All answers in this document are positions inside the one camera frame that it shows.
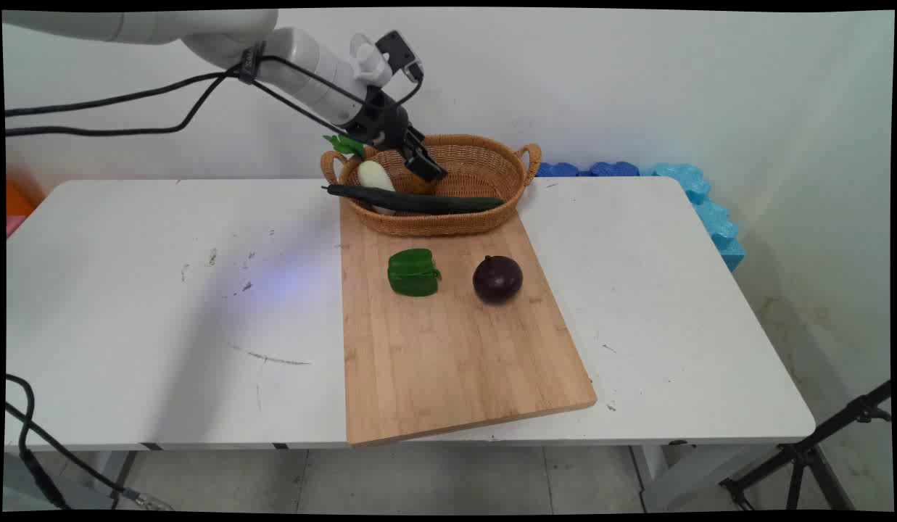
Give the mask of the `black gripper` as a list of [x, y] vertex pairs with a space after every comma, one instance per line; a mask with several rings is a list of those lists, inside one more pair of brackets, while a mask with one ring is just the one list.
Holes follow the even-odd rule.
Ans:
[[381, 87], [366, 89], [362, 108], [344, 126], [349, 138], [379, 151], [396, 151], [404, 158], [404, 166], [426, 183], [441, 181], [447, 172], [429, 155], [425, 135], [411, 125], [408, 112], [386, 94]]

